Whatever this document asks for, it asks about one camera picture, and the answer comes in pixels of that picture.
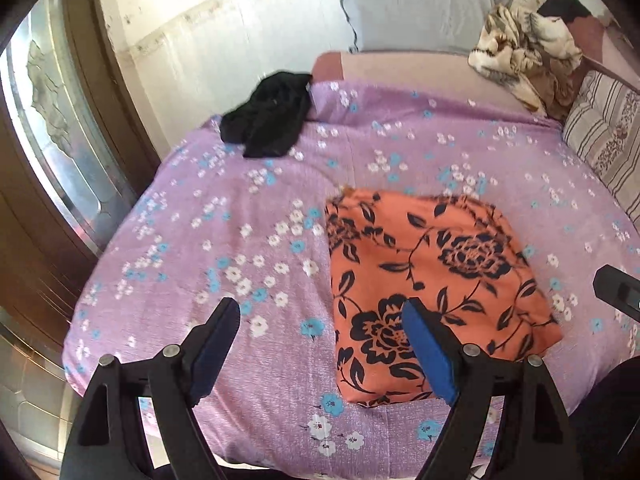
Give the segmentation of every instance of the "folded orange cloth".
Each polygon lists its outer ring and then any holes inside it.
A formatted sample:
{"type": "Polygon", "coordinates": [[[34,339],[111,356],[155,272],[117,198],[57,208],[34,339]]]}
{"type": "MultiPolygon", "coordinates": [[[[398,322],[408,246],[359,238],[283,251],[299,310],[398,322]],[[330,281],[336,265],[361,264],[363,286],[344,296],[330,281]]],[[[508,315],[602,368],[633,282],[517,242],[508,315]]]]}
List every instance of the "folded orange cloth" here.
{"type": "Polygon", "coordinates": [[[401,323],[407,298],[493,357],[543,354],[562,335],[502,213],[467,196],[348,189],[327,203],[336,381],[364,406],[426,399],[401,323]]]}

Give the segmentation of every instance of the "bedsheet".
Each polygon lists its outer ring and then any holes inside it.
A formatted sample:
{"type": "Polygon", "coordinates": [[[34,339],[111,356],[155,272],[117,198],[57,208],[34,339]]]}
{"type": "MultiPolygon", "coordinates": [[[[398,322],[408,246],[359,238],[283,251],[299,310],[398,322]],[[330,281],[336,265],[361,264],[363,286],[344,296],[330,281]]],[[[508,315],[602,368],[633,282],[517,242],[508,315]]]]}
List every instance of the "bedsheet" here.
{"type": "MultiPolygon", "coordinates": [[[[495,203],[560,322],[564,339],[545,362],[568,410],[634,354],[637,325],[597,300],[591,280],[603,264],[637,274],[640,239],[559,123],[429,92],[345,82],[311,92],[314,107],[284,158],[244,160],[212,118],[164,161],[76,308],[63,353],[76,391],[100,355],[149,358],[232,296],[241,328],[194,409],[214,453],[302,478],[415,476],[444,402],[363,408],[335,384],[322,208],[341,185],[495,203]]],[[[157,432],[152,403],[141,408],[157,432]]],[[[476,463],[492,453],[499,413],[497,400],[476,463]]]]}

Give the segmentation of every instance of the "metal bolt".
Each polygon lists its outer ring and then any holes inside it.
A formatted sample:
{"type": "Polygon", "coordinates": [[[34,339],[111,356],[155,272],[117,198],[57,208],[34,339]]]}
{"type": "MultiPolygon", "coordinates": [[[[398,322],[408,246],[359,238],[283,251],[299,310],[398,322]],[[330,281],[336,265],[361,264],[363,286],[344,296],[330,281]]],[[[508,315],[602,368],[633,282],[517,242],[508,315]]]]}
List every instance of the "metal bolt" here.
{"type": "Polygon", "coordinates": [[[531,354],[529,357],[527,357],[527,362],[531,366],[535,366],[536,368],[542,366],[542,359],[540,358],[540,356],[537,356],[535,354],[531,354]]]}
{"type": "Polygon", "coordinates": [[[111,354],[105,354],[100,359],[98,359],[98,364],[100,366],[109,366],[111,363],[113,363],[114,360],[114,356],[112,356],[111,354]]]}
{"type": "Polygon", "coordinates": [[[464,345],[462,351],[469,357],[478,357],[480,355],[480,347],[472,343],[464,345]]]}
{"type": "Polygon", "coordinates": [[[162,349],[164,357],[176,357],[180,353],[180,345],[167,345],[162,349]]]}

